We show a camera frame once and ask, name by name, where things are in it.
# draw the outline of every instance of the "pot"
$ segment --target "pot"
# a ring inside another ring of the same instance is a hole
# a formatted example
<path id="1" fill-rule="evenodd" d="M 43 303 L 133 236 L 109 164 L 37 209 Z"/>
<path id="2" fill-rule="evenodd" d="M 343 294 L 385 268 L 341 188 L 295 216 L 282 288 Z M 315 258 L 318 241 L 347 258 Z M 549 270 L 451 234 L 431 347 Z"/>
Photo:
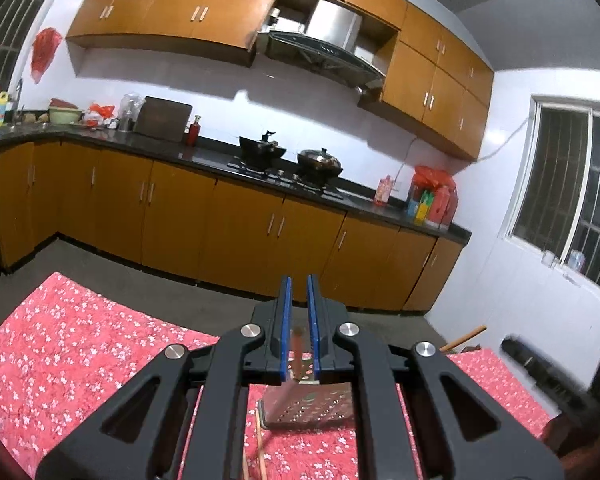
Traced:
<path id="1" fill-rule="evenodd" d="M 342 173 L 340 161 L 327 153 L 326 148 L 302 150 L 298 153 L 298 165 L 298 175 L 318 186 L 324 186 L 329 179 Z"/>
<path id="2" fill-rule="evenodd" d="M 258 170 L 268 170 L 272 168 L 274 160 L 286 153 L 286 149 L 280 148 L 275 140 L 273 142 L 269 140 L 273 134 L 275 132 L 267 132 L 260 140 L 240 137 L 240 158 L 247 166 Z"/>

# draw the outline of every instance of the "black countertop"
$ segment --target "black countertop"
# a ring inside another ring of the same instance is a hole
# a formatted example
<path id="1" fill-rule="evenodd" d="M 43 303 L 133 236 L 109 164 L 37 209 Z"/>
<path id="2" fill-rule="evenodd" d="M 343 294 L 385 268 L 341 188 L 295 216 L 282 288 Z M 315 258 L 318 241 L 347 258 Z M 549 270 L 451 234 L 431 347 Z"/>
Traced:
<path id="1" fill-rule="evenodd" d="M 248 184 L 296 196 L 309 202 L 352 212 L 357 216 L 384 221 L 435 237 L 448 238 L 462 245 L 466 245 L 471 236 L 469 231 L 456 224 L 451 224 L 448 231 L 429 228 L 426 225 L 416 225 L 411 218 L 404 214 L 401 208 L 391 206 L 390 204 L 385 207 L 375 206 L 371 199 L 350 193 L 346 189 L 340 189 L 344 198 L 338 199 L 326 194 L 319 196 L 307 190 L 288 184 L 285 185 L 275 180 L 264 180 L 240 173 L 237 168 L 227 166 L 234 159 L 234 154 L 232 153 L 224 153 L 198 146 L 190 148 L 183 144 L 153 139 L 135 133 L 123 133 L 117 130 L 90 130 L 81 126 L 54 124 L 43 126 L 41 124 L 32 124 L 16 127 L 3 126 L 0 128 L 0 148 L 29 141 L 59 139 L 76 140 L 83 144 L 112 148 L 186 168 L 203 170 L 217 176 L 229 177 Z"/>

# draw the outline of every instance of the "window frame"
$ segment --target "window frame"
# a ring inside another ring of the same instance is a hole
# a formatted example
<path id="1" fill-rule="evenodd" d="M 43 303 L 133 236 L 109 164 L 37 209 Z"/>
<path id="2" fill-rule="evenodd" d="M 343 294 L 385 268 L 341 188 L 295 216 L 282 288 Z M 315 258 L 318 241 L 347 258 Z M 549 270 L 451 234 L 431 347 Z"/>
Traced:
<path id="1" fill-rule="evenodd" d="M 520 162 L 520 171 L 518 173 L 518 179 L 513 191 L 512 199 L 509 204 L 509 210 L 505 216 L 503 227 L 500 230 L 500 237 L 516 245 L 517 247 L 534 253 L 538 258 L 542 258 L 544 251 L 540 250 L 535 245 L 527 242 L 523 238 L 520 238 L 513 234 L 513 228 L 520 215 L 522 204 L 525 200 L 529 179 L 533 169 L 534 157 L 536 155 L 536 149 L 538 146 L 538 131 L 540 128 L 540 115 L 543 108 L 554 109 L 554 110 L 568 110 L 572 112 L 584 112 L 589 115 L 589 124 L 587 129 L 587 154 L 584 167 L 584 176 L 580 185 L 580 191 L 578 194 L 578 203 L 576 205 L 576 211 L 574 212 L 573 219 L 571 220 L 571 227 L 569 230 L 569 236 L 562 250 L 562 254 L 556 254 L 556 261 L 553 268 L 571 283 L 581 288 L 584 288 L 591 292 L 600 300 L 600 286 L 587 278 L 586 276 L 575 272 L 566 265 L 567 258 L 569 256 L 569 249 L 573 243 L 573 237 L 575 236 L 580 214 L 584 204 L 584 197 L 587 190 L 587 184 L 589 182 L 589 172 L 591 165 L 591 150 L 592 150 L 592 137 L 593 137 L 593 117 L 600 117 L 600 103 L 587 102 L 582 100 L 570 100 L 560 97 L 550 96 L 532 96 L 530 105 L 530 122 L 526 133 L 525 145 L 523 149 L 522 160 Z"/>

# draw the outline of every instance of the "gas stove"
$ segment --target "gas stove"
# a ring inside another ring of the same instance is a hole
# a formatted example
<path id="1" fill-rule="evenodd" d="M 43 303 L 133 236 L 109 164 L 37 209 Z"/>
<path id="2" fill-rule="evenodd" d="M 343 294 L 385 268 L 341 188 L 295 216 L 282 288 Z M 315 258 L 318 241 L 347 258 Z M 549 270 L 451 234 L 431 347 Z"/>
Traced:
<path id="1" fill-rule="evenodd" d="M 327 196 L 336 200 L 344 200 L 342 193 L 337 187 L 330 186 L 329 184 L 326 184 L 325 186 L 316 186 L 292 171 L 276 170 L 275 168 L 258 170 L 245 164 L 238 156 L 229 162 L 227 167 L 255 180 L 271 182 L 278 184 L 281 187 L 286 187 L 287 189 L 302 190 L 318 196 Z"/>

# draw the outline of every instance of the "ceiling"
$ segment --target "ceiling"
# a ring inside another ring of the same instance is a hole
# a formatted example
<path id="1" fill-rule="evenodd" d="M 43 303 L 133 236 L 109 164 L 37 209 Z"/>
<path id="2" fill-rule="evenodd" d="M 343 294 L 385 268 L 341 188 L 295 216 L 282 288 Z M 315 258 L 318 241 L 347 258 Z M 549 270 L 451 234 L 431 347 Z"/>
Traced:
<path id="1" fill-rule="evenodd" d="M 600 70 L 595 0 L 437 0 L 456 13 L 496 70 Z"/>

